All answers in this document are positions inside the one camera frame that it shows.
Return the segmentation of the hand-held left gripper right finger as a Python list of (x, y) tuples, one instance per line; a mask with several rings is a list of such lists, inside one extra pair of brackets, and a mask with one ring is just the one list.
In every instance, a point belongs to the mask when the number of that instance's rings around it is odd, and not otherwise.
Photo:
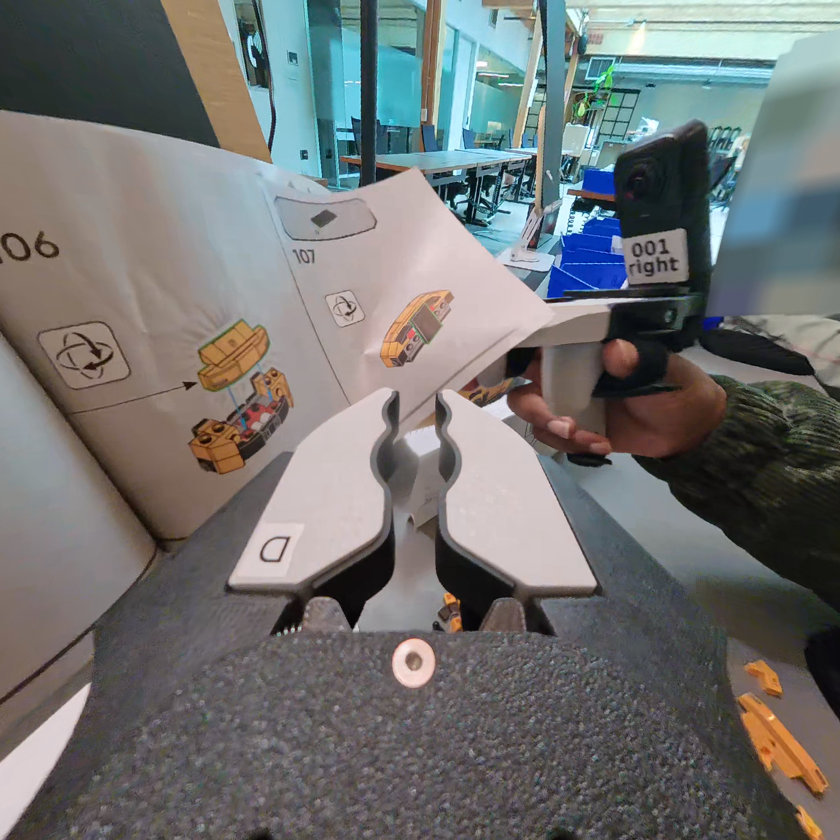
[(436, 395), (435, 570), (468, 631), (494, 602), (589, 598), (599, 584), (537, 451), (455, 391)]

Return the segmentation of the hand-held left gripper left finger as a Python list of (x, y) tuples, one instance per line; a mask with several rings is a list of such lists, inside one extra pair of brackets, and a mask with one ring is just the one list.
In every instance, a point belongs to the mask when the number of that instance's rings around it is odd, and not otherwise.
[(389, 480), (400, 396), (383, 387), (297, 447), (227, 579), (233, 592), (330, 598), (354, 629), (396, 565)]

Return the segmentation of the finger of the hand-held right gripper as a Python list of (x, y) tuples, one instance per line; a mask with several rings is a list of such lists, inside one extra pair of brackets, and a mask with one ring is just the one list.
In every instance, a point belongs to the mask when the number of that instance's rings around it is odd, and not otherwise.
[(516, 345), (517, 349), (596, 343), (609, 332), (615, 303), (548, 303), (549, 321)]

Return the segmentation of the instruction booklet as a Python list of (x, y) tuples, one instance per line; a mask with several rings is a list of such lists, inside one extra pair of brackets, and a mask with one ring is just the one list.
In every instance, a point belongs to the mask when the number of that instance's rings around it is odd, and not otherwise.
[(412, 427), (550, 319), (415, 171), (2, 112), (1, 221), (3, 691), (330, 417)]

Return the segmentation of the yellow toy wedge piece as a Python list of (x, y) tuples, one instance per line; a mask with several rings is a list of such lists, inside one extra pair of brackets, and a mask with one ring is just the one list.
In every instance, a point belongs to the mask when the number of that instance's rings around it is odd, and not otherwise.
[(741, 722), (763, 767), (774, 767), (790, 780), (802, 781), (815, 796), (825, 794), (828, 781), (802, 745), (791, 735), (781, 720), (757, 696), (746, 692), (738, 697)]

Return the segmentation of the person's right hand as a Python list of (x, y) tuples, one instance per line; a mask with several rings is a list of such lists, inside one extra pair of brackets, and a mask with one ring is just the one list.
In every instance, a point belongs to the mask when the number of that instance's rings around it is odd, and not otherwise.
[(527, 371), (529, 383), (509, 392), (510, 409), (542, 444), (574, 455), (609, 456), (613, 452), (668, 458), (700, 445), (722, 422), (727, 394), (700, 367), (665, 351), (664, 380), (673, 391), (608, 400), (605, 434), (580, 427), (573, 418), (550, 410), (543, 399), (540, 360)]

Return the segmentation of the green hanging plant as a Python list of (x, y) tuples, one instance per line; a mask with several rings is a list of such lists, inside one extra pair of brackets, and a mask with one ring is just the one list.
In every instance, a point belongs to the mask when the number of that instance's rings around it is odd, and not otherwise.
[(582, 93), (575, 100), (571, 111), (571, 116), (575, 123), (583, 123), (587, 119), (586, 115), (589, 111), (604, 107), (612, 95), (615, 62), (607, 64), (604, 59), (601, 62), (601, 66), (595, 59), (592, 59), (588, 70), (592, 70), (593, 65), (596, 65), (596, 69), (603, 69), (603, 72), (593, 79), (591, 89)]

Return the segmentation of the dark steel column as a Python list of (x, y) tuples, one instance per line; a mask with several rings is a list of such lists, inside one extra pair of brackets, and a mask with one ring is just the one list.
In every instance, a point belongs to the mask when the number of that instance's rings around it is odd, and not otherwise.
[(564, 1), (539, 1), (542, 49), (545, 65), (545, 103), (539, 149), (541, 204), (547, 206), (560, 197), (560, 168), (564, 132), (564, 83), (566, 14)]

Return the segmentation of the wooden desk with black legs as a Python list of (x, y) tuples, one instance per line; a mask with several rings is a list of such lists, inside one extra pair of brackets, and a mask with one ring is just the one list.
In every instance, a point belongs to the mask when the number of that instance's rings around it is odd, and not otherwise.
[[(464, 221), (466, 224), (487, 227), (499, 212), (504, 175), (517, 175), (515, 184), (520, 187), (523, 173), (532, 158), (530, 152), (471, 149), (384, 154), (376, 155), (375, 169), (376, 174), (417, 169), (436, 190), (453, 184), (467, 184)], [(488, 206), (481, 209), (481, 190), (487, 179), (494, 180), (493, 193)]]

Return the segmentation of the small yellow toy brick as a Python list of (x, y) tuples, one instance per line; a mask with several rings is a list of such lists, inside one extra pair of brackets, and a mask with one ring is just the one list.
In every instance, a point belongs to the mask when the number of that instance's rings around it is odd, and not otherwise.
[(744, 671), (759, 682), (761, 690), (770, 697), (782, 698), (784, 690), (776, 671), (763, 659), (749, 661), (743, 666)]

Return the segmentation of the black tripod pole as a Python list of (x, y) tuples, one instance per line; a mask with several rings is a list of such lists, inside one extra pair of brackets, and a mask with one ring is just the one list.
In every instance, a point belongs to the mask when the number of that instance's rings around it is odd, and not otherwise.
[(360, 1), (360, 186), (376, 174), (378, 13), (377, 1)]

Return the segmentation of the light wooden panel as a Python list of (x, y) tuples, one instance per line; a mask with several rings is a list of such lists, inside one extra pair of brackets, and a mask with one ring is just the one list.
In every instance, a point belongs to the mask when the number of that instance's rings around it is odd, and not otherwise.
[(249, 88), (218, 1), (163, 1), (219, 147), (271, 163)]

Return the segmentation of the large dark panel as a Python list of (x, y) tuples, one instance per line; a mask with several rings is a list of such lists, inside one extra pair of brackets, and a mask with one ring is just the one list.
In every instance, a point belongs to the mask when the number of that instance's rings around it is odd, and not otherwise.
[(220, 147), (159, 1), (2, 1), (1, 109)]

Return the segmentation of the wall window with phone icon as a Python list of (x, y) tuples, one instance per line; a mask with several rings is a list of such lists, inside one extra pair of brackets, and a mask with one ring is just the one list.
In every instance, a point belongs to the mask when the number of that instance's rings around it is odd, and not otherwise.
[(234, 1), (245, 78), (252, 88), (270, 89), (270, 60), (260, 1)]

